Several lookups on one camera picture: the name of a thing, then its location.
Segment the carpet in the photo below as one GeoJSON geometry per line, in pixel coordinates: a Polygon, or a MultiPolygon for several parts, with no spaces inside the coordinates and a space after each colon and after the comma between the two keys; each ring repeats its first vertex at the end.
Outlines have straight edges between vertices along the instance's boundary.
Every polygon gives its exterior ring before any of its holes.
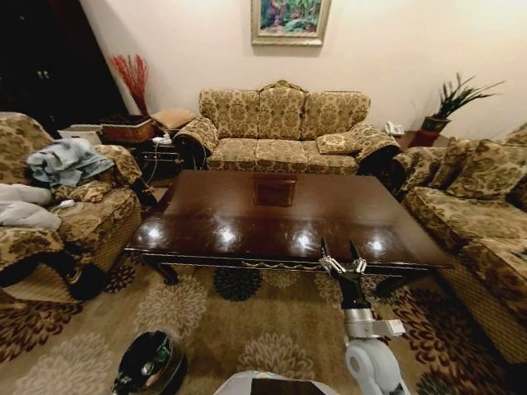
{"type": "MultiPolygon", "coordinates": [[[[84,304],[0,300],[0,393],[105,394],[128,344],[163,328],[183,344],[189,370],[178,394],[212,394],[232,374],[267,370],[358,394],[343,356],[337,283],[323,273],[177,267],[162,279],[122,258],[105,291],[84,304]]],[[[407,334],[384,339],[410,391],[508,394],[506,363],[463,305],[431,278],[371,295],[375,314],[400,318],[407,334]]]]}

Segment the coffee table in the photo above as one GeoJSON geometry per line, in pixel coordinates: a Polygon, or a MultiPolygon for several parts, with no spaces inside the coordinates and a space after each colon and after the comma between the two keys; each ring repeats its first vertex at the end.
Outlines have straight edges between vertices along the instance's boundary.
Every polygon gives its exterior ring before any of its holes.
{"type": "Polygon", "coordinates": [[[380,295],[450,267],[441,250],[375,177],[183,170],[126,250],[177,283],[173,264],[323,270],[320,240],[366,274],[391,276],[380,295]]]}

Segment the table leg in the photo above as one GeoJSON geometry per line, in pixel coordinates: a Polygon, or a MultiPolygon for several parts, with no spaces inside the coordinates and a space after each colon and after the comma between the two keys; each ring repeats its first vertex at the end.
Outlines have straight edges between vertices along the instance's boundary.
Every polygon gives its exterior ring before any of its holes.
{"type": "Polygon", "coordinates": [[[149,257],[145,257],[141,255],[141,259],[150,267],[152,267],[156,272],[161,274],[163,279],[165,280],[165,285],[167,286],[175,286],[178,282],[178,273],[176,270],[172,268],[172,265],[167,263],[161,263],[156,259],[149,259],[149,257]]]}
{"type": "Polygon", "coordinates": [[[388,277],[377,284],[377,287],[375,288],[375,294],[379,297],[388,296],[401,286],[418,280],[419,278],[423,278],[427,274],[430,274],[428,270],[415,270],[410,271],[402,276],[388,277]]]}

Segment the dark wooden cabinet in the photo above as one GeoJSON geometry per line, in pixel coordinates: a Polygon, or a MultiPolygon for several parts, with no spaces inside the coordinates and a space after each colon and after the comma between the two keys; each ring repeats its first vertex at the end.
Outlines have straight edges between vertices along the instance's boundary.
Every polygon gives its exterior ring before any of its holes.
{"type": "Polygon", "coordinates": [[[55,136],[128,112],[78,0],[5,0],[0,43],[0,111],[29,114],[55,136]]]}

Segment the red decorative branches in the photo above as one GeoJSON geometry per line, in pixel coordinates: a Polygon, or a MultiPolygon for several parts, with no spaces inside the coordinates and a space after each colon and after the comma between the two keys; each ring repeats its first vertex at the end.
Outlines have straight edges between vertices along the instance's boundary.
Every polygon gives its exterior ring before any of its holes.
{"type": "Polygon", "coordinates": [[[145,87],[148,79],[147,61],[137,54],[133,58],[130,55],[126,58],[123,55],[112,56],[110,61],[115,71],[123,78],[141,114],[148,116],[145,102],[145,87]]]}

